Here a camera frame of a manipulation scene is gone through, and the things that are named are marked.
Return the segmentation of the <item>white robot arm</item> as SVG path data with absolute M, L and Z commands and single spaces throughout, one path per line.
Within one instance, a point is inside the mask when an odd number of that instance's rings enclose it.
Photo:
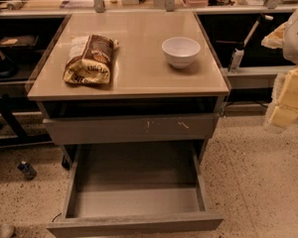
M 269 49 L 281 49 L 283 57 L 295 64 L 289 72 L 276 76 L 272 101 L 265 114 L 264 128 L 280 133 L 298 118 L 298 8 L 261 44 Z

